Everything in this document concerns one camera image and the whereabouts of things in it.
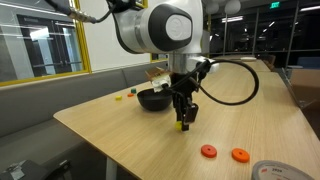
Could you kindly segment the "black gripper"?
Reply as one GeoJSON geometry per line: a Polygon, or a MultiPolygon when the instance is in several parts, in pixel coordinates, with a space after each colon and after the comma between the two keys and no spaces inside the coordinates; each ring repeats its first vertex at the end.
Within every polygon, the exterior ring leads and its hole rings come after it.
{"type": "Polygon", "coordinates": [[[188,131],[189,125],[195,122],[198,105],[193,102],[192,93],[197,86],[192,79],[195,75],[173,73],[171,75],[172,85],[170,90],[173,95],[173,106],[176,111],[177,120],[182,121],[182,130],[188,131]]]}

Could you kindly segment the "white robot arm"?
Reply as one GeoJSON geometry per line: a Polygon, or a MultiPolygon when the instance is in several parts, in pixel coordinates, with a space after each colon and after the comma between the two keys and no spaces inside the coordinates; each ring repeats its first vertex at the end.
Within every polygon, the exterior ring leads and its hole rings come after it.
{"type": "Polygon", "coordinates": [[[201,55],[202,0],[161,0],[138,8],[136,0],[106,0],[121,47],[132,54],[167,54],[176,122],[182,131],[196,120],[195,82],[218,69],[201,55]]]}

